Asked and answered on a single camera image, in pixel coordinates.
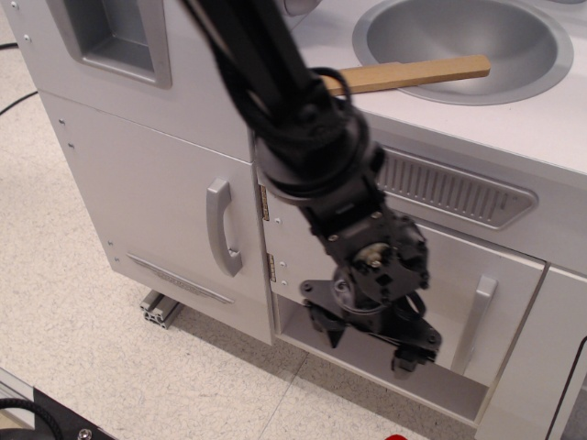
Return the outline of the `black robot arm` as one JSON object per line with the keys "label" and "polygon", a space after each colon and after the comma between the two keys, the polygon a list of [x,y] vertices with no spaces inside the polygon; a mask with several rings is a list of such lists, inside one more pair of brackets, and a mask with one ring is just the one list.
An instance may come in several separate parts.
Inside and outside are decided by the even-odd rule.
{"label": "black robot arm", "polygon": [[314,329],[335,347],[348,328],[394,346],[392,371],[436,359],[441,336],[419,291],[429,282],[426,239],[377,187],[382,148],[349,93],[334,97],[308,68],[271,1],[188,1],[227,92],[256,138],[268,189],[295,205],[335,261],[330,280],[300,286]]}

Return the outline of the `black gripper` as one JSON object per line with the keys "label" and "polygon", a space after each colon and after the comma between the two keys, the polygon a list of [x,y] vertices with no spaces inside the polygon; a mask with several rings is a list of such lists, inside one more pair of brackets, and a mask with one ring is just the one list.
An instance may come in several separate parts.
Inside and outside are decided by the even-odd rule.
{"label": "black gripper", "polygon": [[313,328],[331,348],[336,348],[349,328],[396,347],[391,370],[407,379],[418,365],[435,362],[442,336],[425,320],[426,306],[412,291],[388,303],[361,305],[354,288],[344,279],[306,280],[300,286]]}

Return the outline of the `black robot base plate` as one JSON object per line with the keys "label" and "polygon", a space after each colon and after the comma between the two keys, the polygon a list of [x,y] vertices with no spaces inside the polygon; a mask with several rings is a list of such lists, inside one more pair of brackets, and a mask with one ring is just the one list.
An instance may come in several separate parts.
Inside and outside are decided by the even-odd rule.
{"label": "black robot base plate", "polygon": [[1,411],[33,417],[27,427],[2,428],[2,439],[115,439],[105,429],[33,387],[30,396],[1,392]]}

